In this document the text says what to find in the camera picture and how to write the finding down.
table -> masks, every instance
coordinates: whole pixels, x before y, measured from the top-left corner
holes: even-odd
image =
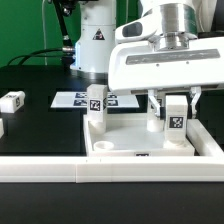
[[[85,109],[55,110],[50,104],[57,91],[83,91],[91,83],[94,81],[71,76],[59,66],[1,68],[1,96],[14,90],[26,93],[20,111],[1,114],[6,132],[0,140],[1,159],[85,156]],[[223,208],[223,183],[0,184],[1,224],[215,224],[224,222]]]

white platform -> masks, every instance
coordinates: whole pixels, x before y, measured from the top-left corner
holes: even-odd
[[[200,156],[2,156],[0,182],[224,181],[223,151],[198,120],[187,136]]]
[[[84,133],[88,156],[194,156],[194,147],[186,140],[181,148],[166,149],[163,146],[164,132],[147,130],[147,114],[108,114],[106,132],[94,134],[90,131],[84,115]],[[94,149],[94,144],[109,142],[113,149]]]

